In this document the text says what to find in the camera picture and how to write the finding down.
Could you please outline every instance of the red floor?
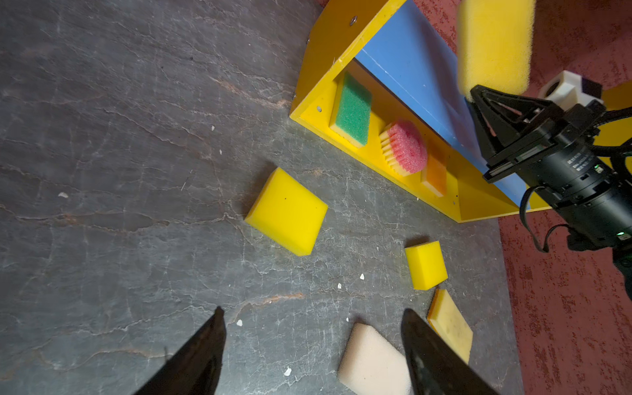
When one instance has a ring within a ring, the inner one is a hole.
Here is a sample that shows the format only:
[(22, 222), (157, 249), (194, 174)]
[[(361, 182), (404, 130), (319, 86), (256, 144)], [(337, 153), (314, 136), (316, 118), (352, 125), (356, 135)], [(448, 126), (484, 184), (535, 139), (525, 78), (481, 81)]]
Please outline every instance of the red floor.
[[(563, 222), (528, 220), (540, 239)], [(499, 224), (525, 394), (632, 394), (632, 301), (611, 251), (570, 252), (558, 229), (543, 254), (517, 216)]]
[[(456, 52), (459, 0), (415, 3)], [(540, 0), (527, 93), (537, 94), (562, 70), (615, 87), (632, 79), (630, 48), (629, 1)], [(562, 222), (551, 211), (529, 214), (529, 220), (540, 237)], [(558, 229), (545, 255), (517, 216), (499, 224), (525, 394), (631, 395), (632, 302), (610, 251), (570, 252), (566, 230)]]

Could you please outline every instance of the black cable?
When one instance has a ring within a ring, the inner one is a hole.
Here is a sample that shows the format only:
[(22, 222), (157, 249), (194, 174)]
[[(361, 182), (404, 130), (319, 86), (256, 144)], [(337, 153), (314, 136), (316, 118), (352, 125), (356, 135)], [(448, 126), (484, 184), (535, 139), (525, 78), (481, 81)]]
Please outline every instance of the black cable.
[(522, 196), (522, 200), (520, 201), (519, 213), (520, 213), (520, 221), (522, 222), (522, 225), (526, 228), (526, 230), (529, 232), (529, 234), (533, 238), (533, 244), (535, 245), (535, 248), (537, 248), (539, 252), (548, 253), (549, 252), (549, 236), (553, 233), (553, 231), (561, 226), (564, 226), (565, 228), (569, 228), (569, 229), (571, 227), (568, 226), (567, 224), (558, 224), (558, 225), (553, 226), (552, 228), (549, 229), (549, 231), (547, 232), (547, 235), (544, 236), (544, 245), (540, 247), (538, 238), (535, 237), (535, 234), (531, 231), (531, 228), (529, 228), (529, 224), (526, 221), (526, 205), (529, 203), (529, 199), (531, 198), (531, 195), (533, 194), (533, 192), (537, 190), (541, 190), (541, 189), (544, 189), (542, 185), (532, 186), (531, 188), (526, 190), (525, 194)]
[(632, 145), (619, 145), (616, 147), (610, 147), (606, 145), (591, 145), (589, 149), (596, 156), (612, 157), (612, 156), (632, 156)]
[[(620, 119), (626, 119), (630, 117), (632, 117), (632, 107), (624, 108), (621, 110), (607, 111), (604, 115), (599, 117), (599, 119), (593, 125), (593, 127), (596, 128), (610, 122), (615, 122), (615, 121), (619, 121)], [(624, 142), (618, 147), (591, 145), (589, 148), (595, 155), (602, 156), (602, 157), (632, 156), (632, 142), (630, 140), (628, 140), (627, 142)]]
[(594, 124), (594, 127), (598, 127), (601, 125), (605, 125), (606, 123), (619, 121), (620, 119), (630, 118), (632, 117), (632, 107), (620, 109), (620, 110), (612, 110), (607, 111), (604, 115), (599, 117), (597, 123)]
[[(621, 144), (621, 146), (632, 147), (632, 138)], [(612, 163), (612, 170), (615, 170), (621, 177), (632, 182), (632, 173), (626, 166), (626, 157), (624, 155), (615, 155), (610, 158), (610, 162)]]

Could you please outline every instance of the yellow sponge held by gripper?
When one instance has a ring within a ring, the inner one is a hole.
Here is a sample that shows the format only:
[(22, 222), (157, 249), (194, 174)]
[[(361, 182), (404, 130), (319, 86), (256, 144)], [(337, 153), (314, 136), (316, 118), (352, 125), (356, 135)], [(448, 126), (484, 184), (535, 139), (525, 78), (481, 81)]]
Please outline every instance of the yellow sponge held by gripper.
[(413, 288), (427, 291), (447, 280), (446, 264), (438, 241), (406, 248)]
[(457, 16), (458, 80), (522, 94), (529, 86), (535, 0), (463, 0)]
[(246, 223), (302, 257), (312, 253), (327, 204), (277, 167), (246, 216)]

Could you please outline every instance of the pink sponge brush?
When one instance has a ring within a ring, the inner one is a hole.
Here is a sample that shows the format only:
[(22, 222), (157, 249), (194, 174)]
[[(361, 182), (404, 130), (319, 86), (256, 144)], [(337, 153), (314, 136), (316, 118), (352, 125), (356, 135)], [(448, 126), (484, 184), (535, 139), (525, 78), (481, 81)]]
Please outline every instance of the pink sponge brush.
[(421, 134), (411, 121), (389, 124), (380, 134), (380, 140), (384, 158), (399, 175), (409, 176), (426, 167), (428, 152)]

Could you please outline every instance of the sponge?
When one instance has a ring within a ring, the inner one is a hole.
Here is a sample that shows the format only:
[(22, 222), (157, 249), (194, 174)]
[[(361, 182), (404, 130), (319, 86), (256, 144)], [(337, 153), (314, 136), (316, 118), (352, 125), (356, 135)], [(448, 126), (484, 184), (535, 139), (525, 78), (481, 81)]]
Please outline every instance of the sponge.
[(244, 221), (302, 257), (312, 253), (327, 208), (325, 202), (277, 167)]
[(428, 161), (428, 152), (415, 124), (397, 121), (385, 129), (380, 133), (382, 153), (395, 173), (405, 177), (423, 170)]
[(406, 259), (413, 288), (427, 291), (447, 280), (446, 263), (438, 241), (406, 248)]
[(519, 95), (529, 86), (535, 0), (463, 0), (459, 4), (459, 88), (476, 85)]
[(447, 157), (446, 154), (435, 147), (428, 145), (428, 162), (422, 171), (422, 184), (437, 197), (447, 194)]
[(368, 124), (373, 96), (349, 73), (338, 83), (329, 127), (357, 148), (368, 142)]
[(358, 395), (408, 395), (406, 358), (369, 325), (356, 323), (338, 368), (338, 379)]
[(428, 313), (428, 322), (465, 363), (470, 361), (474, 332), (445, 289), (437, 289)]

